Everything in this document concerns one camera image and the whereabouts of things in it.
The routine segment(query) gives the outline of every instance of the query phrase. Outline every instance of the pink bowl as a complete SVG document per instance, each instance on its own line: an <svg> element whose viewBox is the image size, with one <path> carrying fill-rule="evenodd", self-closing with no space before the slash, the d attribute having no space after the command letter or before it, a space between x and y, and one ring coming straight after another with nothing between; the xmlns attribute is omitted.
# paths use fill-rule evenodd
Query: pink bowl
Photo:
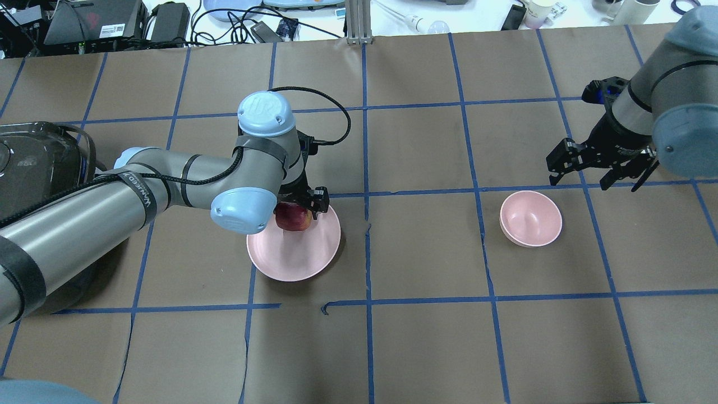
<svg viewBox="0 0 718 404"><path fill-rule="evenodd" d="M339 217L330 206L304 231L286 231L274 215L260 233L247 236L247 251L257 269L284 282L304 280L321 272L334 258L341 239Z"/></svg>
<svg viewBox="0 0 718 404"><path fill-rule="evenodd" d="M520 190L501 205L501 230L522 247L541 247L561 233L563 219L559 207L542 193Z"/></svg>

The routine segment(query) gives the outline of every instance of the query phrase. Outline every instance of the barcode label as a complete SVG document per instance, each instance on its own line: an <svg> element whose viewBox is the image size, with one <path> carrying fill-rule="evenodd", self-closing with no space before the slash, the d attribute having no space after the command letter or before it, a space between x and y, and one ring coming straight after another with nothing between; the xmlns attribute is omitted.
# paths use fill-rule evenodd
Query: barcode label
<svg viewBox="0 0 718 404"><path fill-rule="evenodd" d="M103 25L100 38L121 37L125 33L125 24Z"/></svg>

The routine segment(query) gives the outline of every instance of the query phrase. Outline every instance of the red apple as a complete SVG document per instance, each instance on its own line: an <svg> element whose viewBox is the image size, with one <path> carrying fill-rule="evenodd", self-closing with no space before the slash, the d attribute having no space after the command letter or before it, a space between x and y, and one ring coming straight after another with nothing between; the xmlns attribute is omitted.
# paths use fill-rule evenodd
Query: red apple
<svg viewBox="0 0 718 404"><path fill-rule="evenodd" d="M274 208L276 225L287 231L303 231L312 224L312 212L292 202L279 202Z"/></svg>

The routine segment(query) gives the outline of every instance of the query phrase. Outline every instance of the gray robot arm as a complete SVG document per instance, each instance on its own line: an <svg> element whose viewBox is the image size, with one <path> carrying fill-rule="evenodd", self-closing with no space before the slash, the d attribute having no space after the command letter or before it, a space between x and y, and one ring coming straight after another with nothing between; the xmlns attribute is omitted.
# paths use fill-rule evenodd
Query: gray robot arm
<svg viewBox="0 0 718 404"><path fill-rule="evenodd" d="M308 187L304 164L316 144L331 142L298 132L289 103L276 92L245 98L238 118L231 159L129 149L95 185L3 226L0 324L32 312L170 206L209 209L216 224L241 234L262 231L279 201L326 212L326 188Z"/></svg>
<svg viewBox="0 0 718 404"><path fill-rule="evenodd" d="M552 185L600 167L602 189L640 176L636 190L656 158L684 177L718 175L718 6L687 12L630 81L591 82L582 99L606 113L585 142L566 138L546 157Z"/></svg>

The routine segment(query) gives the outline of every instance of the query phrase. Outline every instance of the white desk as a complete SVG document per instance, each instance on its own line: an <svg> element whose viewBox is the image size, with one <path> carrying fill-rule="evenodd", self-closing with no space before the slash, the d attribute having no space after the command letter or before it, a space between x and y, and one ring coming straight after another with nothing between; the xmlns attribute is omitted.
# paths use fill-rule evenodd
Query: white desk
<svg viewBox="0 0 718 404"><path fill-rule="evenodd" d="M165 1L145 0L144 2L147 8L151 10L157 4ZM190 13L193 13L199 5L199 0L185 0L183 2L190 8ZM514 0L469 0L466 4L459 6L447 6L437 0L383 0L383 3L403 14L416 14L427 19L443 20L448 23L452 32L483 32L498 31L511 4L517 4L518 2ZM607 24L602 21L605 15L593 9L591 0L561 0L561 3L568 7L566 14L559 17L555 24L551 26L545 25L543 28L596 27ZM718 5L718 0L701 0L701 3L704 5ZM327 7L314 11L294 10L281 13L288 17L298 18L299 21L306 24L315 25L337 35L342 35L344 20L335 17L335 10L335 7ZM676 22L679 18L680 16L671 10L671 0L661 0L645 23ZM260 19L272 29L275 29L279 23L279 18L277 17L261 16ZM221 35L229 27L228 22L219 22L208 16L202 18L197 24L198 31L206 31L217 36ZM403 22L394 19L376 5L372 5L371 9L371 29L373 36L414 34ZM309 27L300 27L297 39L324 40L330 38L331 36Z"/></svg>

